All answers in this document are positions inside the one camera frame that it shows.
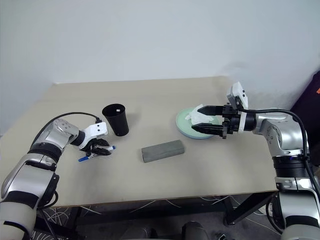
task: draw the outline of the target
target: robotic arm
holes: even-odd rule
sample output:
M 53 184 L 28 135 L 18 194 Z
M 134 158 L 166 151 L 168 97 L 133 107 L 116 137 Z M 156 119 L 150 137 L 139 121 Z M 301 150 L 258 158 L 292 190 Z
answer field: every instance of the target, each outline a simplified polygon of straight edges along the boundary
M 229 89 L 227 98 L 230 104 L 204 106 L 198 110 L 205 115 L 221 115 L 222 125 L 199 123 L 192 128 L 223 139 L 233 132 L 252 131 L 263 135 L 279 191 L 271 199 L 274 219 L 271 224 L 280 233 L 284 229 L 283 240 L 320 240 L 319 184 L 311 170 L 307 135 L 301 120 L 284 109 L 248 110 L 248 97 L 239 82 Z
M 110 155 L 107 149 L 98 147 L 109 146 L 107 141 L 97 139 L 107 134 L 105 122 L 79 130 L 60 118 L 53 120 L 40 132 L 29 152 L 22 157 L 2 185 L 0 239 L 30 239 L 37 209 L 47 207 L 55 194 L 59 181 L 55 171 L 66 146 L 78 146 L 87 157 Z

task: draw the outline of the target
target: plate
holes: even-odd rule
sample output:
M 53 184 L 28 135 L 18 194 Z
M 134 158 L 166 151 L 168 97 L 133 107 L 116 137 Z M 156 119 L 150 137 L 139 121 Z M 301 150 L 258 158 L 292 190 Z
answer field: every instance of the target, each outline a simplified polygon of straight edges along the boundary
M 205 134 L 205 133 L 201 133 L 201 132 L 198 132 L 196 130 L 193 130 L 191 128 L 191 126 L 192 126 L 191 119 L 185 120 L 186 116 L 193 109 L 195 109 L 195 108 L 194 107 L 190 107 L 190 108 L 183 109 L 176 116 L 175 124 L 178 127 L 179 131 L 183 135 L 185 135 L 185 136 L 187 136 L 189 138 L 192 138 L 192 139 L 208 139 L 208 138 L 211 138 L 213 135 Z M 213 117 L 213 120 L 210 121 L 209 123 L 215 124 L 215 125 L 220 125 L 220 121 L 218 120 L 218 118 L 216 116 L 212 116 L 212 117 Z

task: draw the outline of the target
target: white tissue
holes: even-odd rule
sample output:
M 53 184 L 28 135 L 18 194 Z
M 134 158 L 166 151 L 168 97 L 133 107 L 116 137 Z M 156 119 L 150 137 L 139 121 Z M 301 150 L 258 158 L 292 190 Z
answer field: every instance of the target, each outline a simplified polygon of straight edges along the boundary
M 203 104 L 196 106 L 191 112 L 189 112 L 189 114 L 184 119 L 185 120 L 191 119 L 192 125 L 201 124 L 201 123 L 207 124 L 210 121 L 213 121 L 214 118 L 212 116 L 207 116 L 198 112 L 198 109 L 202 108 L 203 106 L 204 106 Z

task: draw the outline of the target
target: marker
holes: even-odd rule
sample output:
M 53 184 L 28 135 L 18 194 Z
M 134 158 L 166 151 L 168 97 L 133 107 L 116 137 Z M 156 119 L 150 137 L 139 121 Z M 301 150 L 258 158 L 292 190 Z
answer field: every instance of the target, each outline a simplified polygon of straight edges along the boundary
M 108 148 L 106 148 L 108 151 L 113 151 L 116 149 L 116 146 L 110 146 Z M 88 159 L 92 159 L 94 158 L 95 156 L 97 156 L 97 154 L 91 154 L 90 156 L 84 156 L 80 159 L 78 159 L 78 162 L 82 162 L 82 161 L 85 161 L 85 160 L 88 160 Z

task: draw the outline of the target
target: beige table surface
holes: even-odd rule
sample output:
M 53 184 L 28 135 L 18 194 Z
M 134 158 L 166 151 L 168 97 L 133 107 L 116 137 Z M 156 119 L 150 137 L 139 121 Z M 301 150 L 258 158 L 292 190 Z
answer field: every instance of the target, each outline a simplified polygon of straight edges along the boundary
M 105 139 L 117 147 L 112 155 L 78 162 L 84 153 L 66 147 L 56 170 L 60 176 L 56 206 L 275 190 L 273 161 L 263 136 L 244 132 L 227 139 L 197 140 L 177 129 L 180 110 L 225 104 L 231 84 L 225 77 L 54 84 L 0 139 L 0 182 L 51 118 L 82 111 L 106 121 L 103 107 L 121 103 L 129 133 L 118 137 L 108 126 Z M 80 129 L 95 123 L 84 115 L 64 119 Z M 184 154 L 143 163 L 141 148 L 178 139 Z

